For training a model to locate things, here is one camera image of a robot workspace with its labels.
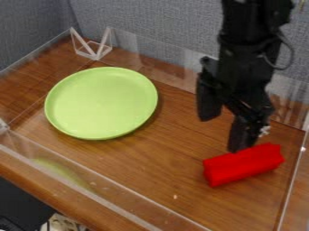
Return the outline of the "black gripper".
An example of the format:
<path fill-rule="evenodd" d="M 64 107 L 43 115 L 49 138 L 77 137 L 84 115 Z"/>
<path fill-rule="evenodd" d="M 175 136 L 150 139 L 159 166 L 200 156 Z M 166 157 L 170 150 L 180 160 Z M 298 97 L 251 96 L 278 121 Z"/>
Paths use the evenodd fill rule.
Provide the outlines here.
<path fill-rule="evenodd" d="M 266 85 L 274 69 L 266 55 L 275 50 L 275 39 L 235 43 L 219 39 L 215 62 L 203 56 L 195 84 L 196 114 L 206 122 L 220 115 L 224 106 L 236 116 L 228 132 L 227 150 L 232 153 L 253 147 L 269 134 L 269 117 L 274 107 Z"/>

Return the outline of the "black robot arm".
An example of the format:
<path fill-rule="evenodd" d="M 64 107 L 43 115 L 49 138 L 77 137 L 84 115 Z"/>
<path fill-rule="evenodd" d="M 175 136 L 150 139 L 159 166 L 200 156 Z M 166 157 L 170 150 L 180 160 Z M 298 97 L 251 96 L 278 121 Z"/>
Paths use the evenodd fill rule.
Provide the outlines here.
<path fill-rule="evenodd" d="M 234 115 L 227 150 L 254 146 L 267 134 L 274 106 L 266 93 L 278 65 L 281 46 L 290 46 L 281 26 L 290 22 L 291 0 L 222 0 L 218 59 L 200 58 L 195 84 L 196 110 L 210 121 L 226 108 Z"/>

